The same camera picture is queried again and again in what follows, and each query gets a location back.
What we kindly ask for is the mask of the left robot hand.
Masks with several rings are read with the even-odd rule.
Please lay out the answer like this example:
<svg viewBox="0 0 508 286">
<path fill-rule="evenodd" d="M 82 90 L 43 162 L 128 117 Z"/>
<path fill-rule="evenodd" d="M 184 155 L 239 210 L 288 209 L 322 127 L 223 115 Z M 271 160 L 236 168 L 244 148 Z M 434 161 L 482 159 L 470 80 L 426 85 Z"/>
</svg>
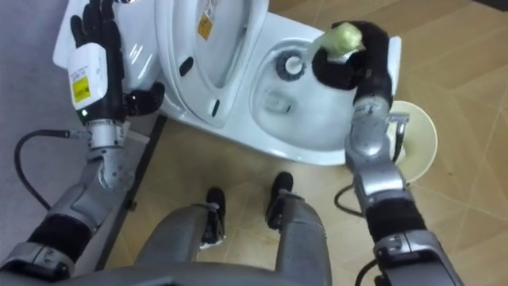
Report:
<svg viewBox="0 0 508 286">
<path fill-rule="evenodd" d="M 67 58 L 71 103 L 83 125 L 98 120 L 124 122 L 157 112 L 165 86 L 126 92 L 121 33 L 112 1 L 90 0 L 70 18 L 75 50 Z"/>
</svg>

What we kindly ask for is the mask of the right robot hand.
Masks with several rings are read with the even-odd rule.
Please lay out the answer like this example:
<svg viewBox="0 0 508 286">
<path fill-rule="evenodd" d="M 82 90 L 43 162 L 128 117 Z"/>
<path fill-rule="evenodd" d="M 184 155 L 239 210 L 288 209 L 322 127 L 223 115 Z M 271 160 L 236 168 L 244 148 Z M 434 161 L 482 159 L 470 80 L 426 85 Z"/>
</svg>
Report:
<svg viewBox="0 0 508 286">
<path fill-rule="evenodd" d="M 338 90 L 356 90 L 355 100 L 378 95 L 393 103 L 393 80 L 388 71 L 389 35 L 368 21 L 340 21 L 332 24 L 327 35 L 337 33 L 341 26 L 350 25 L 361 33 L 360 44 L 364 47 L 353 53 L 345 63 L 332 60 L 337 48 L 318 45 L 311 59 L 313 74 L 317 81 Z"/>
</svg>

